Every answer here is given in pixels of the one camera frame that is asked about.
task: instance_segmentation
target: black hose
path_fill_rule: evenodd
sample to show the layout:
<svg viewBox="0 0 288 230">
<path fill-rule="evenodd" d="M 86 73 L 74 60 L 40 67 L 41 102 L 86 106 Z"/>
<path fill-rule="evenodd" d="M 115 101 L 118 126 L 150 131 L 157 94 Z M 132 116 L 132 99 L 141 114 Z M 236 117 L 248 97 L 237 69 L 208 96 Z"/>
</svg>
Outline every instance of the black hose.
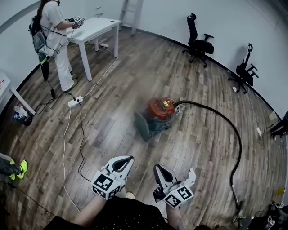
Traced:
<svg viewBox="0 0 288 230">
<path fill-rule="evenodd" d="M 239 202 L 238 202 L 238 199 L 237 199 L 237 195 L 236 195 L 236 191 L 235 191 L 235 188 L 234 188 L 234 184 L 233 184 L 233 176 L 239 166 L 239 163 L 240 163 L 240 160 L 241 160 L 241 155 L 242 155 L 242 142 L 241 142 L 241 137 L 240 137 L 240 134 L 237 130 L 237 128 L 235 127 L 235 125 L 232 123 L 232 121 L 230 121 L 226 116 L 224 116 L 223 114 L 221 114 L 220 112 L 218 112 L 217 110 L 211 108 L 211 107 L 208 107 L 208 106 L 205 106 L 205 105 L 202 105 L 202 104 L 199 104 L 199 103 L 196 103 L 196 102 L 192 102 L 192 101 L 180 101 L 180 102 L 176 102 L 174 104 L 174 107 L 176 108 L 178 105 L 181 105 L 181 104 L 191 104 L 191 105 L 196 105 L 198 107 L 201 107 L 201 108 L 205 108 L 205 109 L 208 109 L 208 110 L 211 110 L 213 111 L 214 113 L 220 115 L 221 117 L 223 117 L 231 126 L 232 128 L 234 129 L 234 131 L 236 132 L 236 135 L 238 137 L 238 140 L 239 140 L 239 156 L 238 156 L 238 159 L 237 159 L 237 162 L 231 172 L 231 175 L 230 175 L 230 186 L 231 186 L 231 189 L 233 191 L 233 196 L 234 196 L 234 199 L 235 199 L 235 203 L 236 203 L 236 208 L 239 207 Z"/>
</svg>

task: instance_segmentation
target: office chair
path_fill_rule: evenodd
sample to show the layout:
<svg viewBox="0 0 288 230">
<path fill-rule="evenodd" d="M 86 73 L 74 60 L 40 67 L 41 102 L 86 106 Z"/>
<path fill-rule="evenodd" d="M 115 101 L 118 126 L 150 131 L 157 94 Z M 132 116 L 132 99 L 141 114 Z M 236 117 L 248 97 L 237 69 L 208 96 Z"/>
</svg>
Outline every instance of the office chair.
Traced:
<svg viewBox="0 0 288 230">
<path fill-rule="evenodd" d="M 195 19 L 196 15 L 192 13 L 187 17 L 187 23 L 190 30 L 190 39 L 188 42 L 189 50 L 183 50 L 182 53 L 188 52 L 191 54 L 191 58 L 189 60 L 190 63 L 192 63 L 195 59 L 195 57 L 198 57 L 204 62 L 204 68 L 207 67 L 207 63 L 205 62 L 205 53 L 213 54 L 214 53 L 214 47 L 212 43 L 207 42 L 208 38 L 214 38 L 213 36 L 209 34 L 205 35 L 205 40 L 196 40 L 198 33 L 195 26 Z"/>
<path fill-rule="evenodd" d="M 253 50 L 253 46 L 249 43 L 248 55 L 246 57 L 246 61 L 244 62 L 244 60 L 243 60 L 242 64 L 237 66 L 237 68 L 236 68 L 236 73 L 239 75 L 239 77 L 237 79 L 233 79 L 233 78 L 228 79 L 228 81 L 232 80 L 232 81 L 235 81 L 238 83 L 238 89 L 236 91 L 237 93 L 240 92 L 240 88 L 242 87 L 244 90 L 244 94 L 246 94 L 247 91 L 244 88 L 243 83 L 247 82 L 250 86 L 253 86 L 253 83 L 254 83 L 253 76 L 256 76 L 257 78 L 259 78 L 258 75 L 253 71 L 253 69 L 257 70 L 257 68 L 255 66 L 253 66 L 253 64 L 251 64 L 252 67 L 250 67 L 249 69 L 246 70 L 247 63 L 248 63 L 248 60 L 250 58 L 250 54 L 251 54 L 252 50 Z"/>
</svg>

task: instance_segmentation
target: vacuum cleaner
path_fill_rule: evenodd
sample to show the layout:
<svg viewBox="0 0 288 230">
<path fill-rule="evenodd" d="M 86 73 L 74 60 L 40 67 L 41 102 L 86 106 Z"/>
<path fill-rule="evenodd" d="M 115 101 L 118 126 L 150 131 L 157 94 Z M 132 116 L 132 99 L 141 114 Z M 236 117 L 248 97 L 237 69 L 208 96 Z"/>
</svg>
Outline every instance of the vacuum cleaner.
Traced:
<svg viewBox="0 0 288 230">
<path fill-rule="evenodd" d="M 236 195 L 236 191 L 233 185 L 233 176 L 237 170 L 237 167 L 239 166 L 240 160 L 241 160 L 241 154 L 242 154 L 242 142 L 241 142 L 241 137 L 240 134 L 237 130 L 237 128 L 234 126 L 234 124 L 226 117 L 224 116 L 222 113 L 220 113 L 219 111 L 193 102 L 193 101 L 179 101 L 176 102 L 168 97 L 163 97 L 163 98 L 153 98 L 151 100 L 149 100 L 148 105 L 146 106 L 146 108 L 144 109 L 144 111 L 138 112 L 135 111 L 134 115 L 135 115 L 135 119 L 134 119 L 134 128 L 136 129 L 136 131 L 138 132 L 138 134 L 143 138 L 144 141 L 148 142 L 154 135 L 163 132 L 166 129 L 169 129 L 172 125 L 173 125 L 173 117 L 175 113 L 175 111 L 179 111 L 179 106 L 181 104 L 191 104 L 191 105 L 195 105 L 201 108 L 205 108 L 208 109 L 210 111 L 213 111 L 214 113 L 216 113 L 217 115 L 221 116 L 222 118 L 224 118 L 233 128 L 233 130 L 236 132 L 236 135 L 238 137 L 238 141 L 239 141 L 239 155 L 238 155 L 238 159 L 236 162 L 235 167 L 233 168 L 231 175 L 230 175 L 230 186 L 233 192 L 233 196 L 234 196 L 234 200 L 235 200 L 235 204 L 236 204 L 236 214 L 241 212 L 242 209 L 242 202 L 239 203 L 237 195 Z"/>
</svg>

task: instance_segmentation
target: white wall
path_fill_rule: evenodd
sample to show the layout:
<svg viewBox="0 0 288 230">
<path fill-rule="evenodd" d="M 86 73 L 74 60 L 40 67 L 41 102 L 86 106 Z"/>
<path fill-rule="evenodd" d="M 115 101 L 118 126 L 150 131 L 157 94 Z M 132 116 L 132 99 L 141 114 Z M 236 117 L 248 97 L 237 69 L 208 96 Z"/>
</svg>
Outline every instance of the white wall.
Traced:
<svg viewBox="0 0 288 230">
<path fill-rule="evenodd" d="M 118 19 L 122 2 L 105 0 L 103 17 Z M 214 36 L 211 57 L 230 70 L 236 72 L 248 43 L 253 45 L 250 62 L 260 77 L 254 80 L 254 88 L 284 116 L 288 110 L 288 28 L 279 12 L 268 0 L 145 0 L 139 28 L 188 44 L 186 17 L 191 13 L 197 15 L 198 38 L 203 39 L 204 33 Z"/>
<path fill-rule="evenodd" d="M 18 7 L 18 1 L 13 0 L 13 4 L 4 4 L 0 2 L 1 18 L 9 19 L 22 9 Z M 61 10 L 65 17 L 74 16 L 83 17 L 86 13 L 84 1 L 78 0 L 61 0 Z M 22 17 L 12 24 L 8 29 L 0 34 L 0 69 L 11 79 L 15 88 L 17 88 L 31 71 L 39 64 L 37 54 L 35 53 L 32 38 L 28 32 L 30 20 L 36 15 L 36 10 Z M 0 104 L 0 113 L 12 95 L 7 93 L 5 99 Z"/>
</svg>

